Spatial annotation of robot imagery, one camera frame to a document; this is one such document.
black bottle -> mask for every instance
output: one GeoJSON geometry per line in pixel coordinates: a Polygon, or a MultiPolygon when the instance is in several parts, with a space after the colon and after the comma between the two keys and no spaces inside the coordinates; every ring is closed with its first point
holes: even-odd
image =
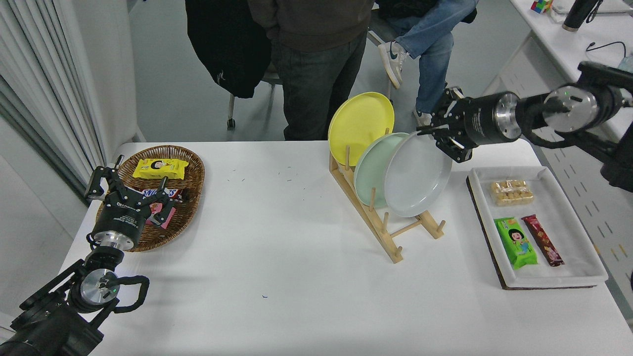
{"type": "Polygon", "coordinates": [[[565,18],[563,28],[571,32],[578,31],[580,25],[589,16],[591,10],[596,7],[598,1],[600,0],[576,0],[565,18]]]}

gray sweater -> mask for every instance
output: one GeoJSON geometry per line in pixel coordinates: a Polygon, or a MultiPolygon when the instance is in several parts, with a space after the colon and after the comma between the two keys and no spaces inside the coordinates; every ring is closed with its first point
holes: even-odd
{"type": "Polygon", "coordinates": [[[269,39],[304,52],[352,41],[367,30],[373,0],[248,0],[269,39]]]}

yellow snack package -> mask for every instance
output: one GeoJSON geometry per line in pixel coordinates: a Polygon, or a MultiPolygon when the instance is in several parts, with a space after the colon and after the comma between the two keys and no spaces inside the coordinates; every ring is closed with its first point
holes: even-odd
{"type": "Polygon", "coordinates": [[[534,194],[525,181],[507,180],[490,184],[490,192],[495,203],[502,207],[506,205],[529,204],[534,201],[534,194]]]}
{"type": "Polygon", "coordinates": [[[189,162],[175,158],[147,158],[139,160],[132,174],[134,178],[145,179],[184,179],[185,167],[189,162]]]}

jeans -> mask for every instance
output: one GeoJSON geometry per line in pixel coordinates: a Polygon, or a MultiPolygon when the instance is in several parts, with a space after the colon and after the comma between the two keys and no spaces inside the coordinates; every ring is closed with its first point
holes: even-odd
{"type": "Polygon", "coordinates": [[[327,140],[336,110],[349,97],[367,33],[325,51],[302,52],[272,41],[272,62],[284,89],[286,141],[327,140]]]}
{"type": "Polygon", "coordinates": [[[444,92],[453,50],[451,31],[470,14],[479,0],[438,0],[424,17],[388,18],[398,42],[412,58],[420,56],[420,87],[415,109],[430,113],[444,92]]]}

white sneaker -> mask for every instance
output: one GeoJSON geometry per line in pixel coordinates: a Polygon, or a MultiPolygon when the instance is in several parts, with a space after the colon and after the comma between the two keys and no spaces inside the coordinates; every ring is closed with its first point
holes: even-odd
{"type": "Polygon", "coordinates": [[[402,84],[402,63],[408,56],[407,52],[396,41],[383,43],[378,46],[382,65],[387,71],[387,75],[396,89],[400,89],[402,84]]]}
{"type": "Polygon", "coordinates": [[[417,109],[413,109],[413,117],[418,122],[418,126],[429,126],[431,124],[431,114],[423,113],[417,109]]]}

